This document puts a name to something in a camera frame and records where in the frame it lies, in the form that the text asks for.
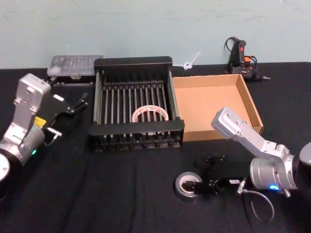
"black bracket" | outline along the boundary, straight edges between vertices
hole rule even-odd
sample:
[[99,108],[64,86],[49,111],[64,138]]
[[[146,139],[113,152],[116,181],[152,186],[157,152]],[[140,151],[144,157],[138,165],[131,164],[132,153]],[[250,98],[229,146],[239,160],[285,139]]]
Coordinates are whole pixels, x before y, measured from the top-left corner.
[[75,105],[70,105],[66,100],[58,95],[49,97],[48,102],[39,110],[37,117],[46,121],[42,130],[50,127],[59,117],[73,118],[84,111],[87,107],[88,94],[85,92]]
[[200,170],[203,182],[187,181],[182,186],[196,194],[217,195],[227,187],[238,188],[240,182],[249,174],[249,163],[227,161],[224,155],[198,160],[195,166]]

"black cable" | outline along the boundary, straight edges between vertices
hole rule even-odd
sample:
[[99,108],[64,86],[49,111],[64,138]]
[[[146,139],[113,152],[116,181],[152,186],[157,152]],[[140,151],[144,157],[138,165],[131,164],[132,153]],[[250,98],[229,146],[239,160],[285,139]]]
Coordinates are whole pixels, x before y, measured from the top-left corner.
[[258,72],[257,58],[255,56],[246,56],[246,57],[250,58],[254,62],[254,72],[252,75],[252,79],[254,79],[257,75],[257,72]]
[[249,218],[249,215],[247,213],[247,209],[246,209],[246,205],[245,205],[245,196],[244,196],[243,193],[241,194],[241,198],[242,198],[242,204],[243,204],[243,209],[244,209],[244,212],[245,212],[247,223],[248,223],[248,225],[249,225],[249,227],[251,229],[251,232],[254,232],[254,228],[253,228],[253,225],[251,223],[251,219]]
[[236,38],[236,37],[234,37],[234,36],[232,36],[232,37],[229,37],[229,38],[225,41],[225,46],[224,46],[224,47],[226,47],[227,50],[229,50],[229,52],[232,53],[232,51],[231,51],[231,50],[229,49],[229,47],[228,47],[228,41],[229,41],[229,40],[234,40],[235,42],[238,42],[239,39]]

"label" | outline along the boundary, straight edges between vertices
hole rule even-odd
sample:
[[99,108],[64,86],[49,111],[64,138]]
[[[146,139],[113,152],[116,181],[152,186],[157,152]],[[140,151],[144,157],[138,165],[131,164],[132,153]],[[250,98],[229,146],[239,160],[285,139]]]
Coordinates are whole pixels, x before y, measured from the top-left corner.
[[60,97],[59,95],[53,95],[53,97],[59,101],[64,101],[64,98],[63,97]]
[[35,125],[38,126],[39,128],[42,129],[42,127],[45,125],[45,123],[47,123],[47,121],[45,119],[39,118],[39,117],[35,117]]
[[230,184],[239,184],[239,180],[229,180]]

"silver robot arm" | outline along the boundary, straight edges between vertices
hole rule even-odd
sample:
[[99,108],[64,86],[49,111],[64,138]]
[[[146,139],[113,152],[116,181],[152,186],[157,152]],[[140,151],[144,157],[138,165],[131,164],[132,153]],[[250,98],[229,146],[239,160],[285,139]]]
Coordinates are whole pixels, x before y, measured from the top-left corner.
[[[293,156],[284,145],[265,140],[228,107],[220,110],[211,124],[226,139],[240,142],[257,157],[250,165],[250,176],[256,188],[282,190],[288,197],[289,189],[297,189],[294,173],[298,170],[298,163],[295,161],[299,157]],[[308,148],[304,148],[307,152],[300,153],[300,159],[302,154],[311,159],[311,149]]]
[[34,120],[41,105],[48,100],[50,91],[48,83],[32,74],[25,75],[18,82],[14,118],[0,141],[0,198],[45,139]]

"gray cable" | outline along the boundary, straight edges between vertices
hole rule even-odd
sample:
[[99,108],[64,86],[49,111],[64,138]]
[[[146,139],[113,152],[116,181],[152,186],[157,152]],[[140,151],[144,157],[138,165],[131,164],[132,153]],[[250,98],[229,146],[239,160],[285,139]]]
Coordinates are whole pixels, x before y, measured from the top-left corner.
[[261,222],[271,222],[271,221],[273,220],[274,215],[275,215],[274,207],[273,207],[272,202],[271,202],[265,195],[263,195],[263,194],[260,193],[260,192],[251,191],[251,190],[247,190],[247,189],[243,189],[242,192],[243,192],[243,193],[257,194],[257,195],[263,197],[263,198],[269,203],[269,205],[270,205],[270,207],[271,207],[271,210],[272,210],[272,216],[271,216],[271,218],[270,218],[268,221],[263,221],[263,220],[257,215],[257,213],[256,213],[256,211],[255,211],[255,208],[254,208],[253,201],[251,200],[251,206],[252,206],[253,213],[254,213],[255,217],[256,217],[259,221],[261,221]]
[[46,147],[49,147],[50,145],[53,144],[53,142],[54,142],[55,140],[56,140],[56,138],[53,138],[52,141],[51,141],[49,144],[47,144],[46,142],[43,142],[43,144],[44,144]]

